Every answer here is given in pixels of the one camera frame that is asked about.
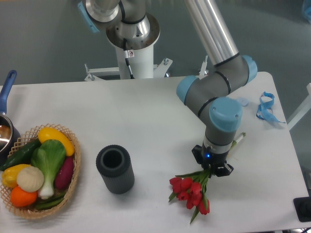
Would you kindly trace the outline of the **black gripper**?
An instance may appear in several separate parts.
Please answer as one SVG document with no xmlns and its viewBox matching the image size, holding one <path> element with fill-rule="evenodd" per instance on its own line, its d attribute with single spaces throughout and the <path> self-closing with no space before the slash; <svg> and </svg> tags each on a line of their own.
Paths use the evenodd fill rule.
<svg viewBox="0 0 311 233">
<path fill-rule="evenodd" d="M 215 153 L 212 152 L 211 147 L 205 147 L 204 145 L 196 145 L 191 150 L 196 162 L 201 165 L 203 169 L 208 169 L 210 166 L 211 174 L 217 177 L 229 176 L 234 167 L 225 163 L 228 152 Z"/>
</svg>

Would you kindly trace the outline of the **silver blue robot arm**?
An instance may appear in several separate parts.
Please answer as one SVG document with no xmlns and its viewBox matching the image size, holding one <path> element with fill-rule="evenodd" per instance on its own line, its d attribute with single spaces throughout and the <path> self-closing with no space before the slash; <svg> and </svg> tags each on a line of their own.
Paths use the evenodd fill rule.
<svg viewBox="0 0 311 233">
<path fill-rule="evenodd" d="M 239 54 L 215 1 L 187 0 L 185 5 L 215 71 L 185 77 L 176 93 L 206 126 L 202 144 L 192 149 L 197 163 L 211 175 L 228 176 L 233 167 L 226 159 L 242 119 L 241 105 L 229 94 L 256 77 L 257 65 Z M 105 31 L 115 47 L 121 79 L 155 77 L 153 46 L 160 28 L 145 1 L 83 0 L 78 7 L 88 27 Z"/>
</svg>

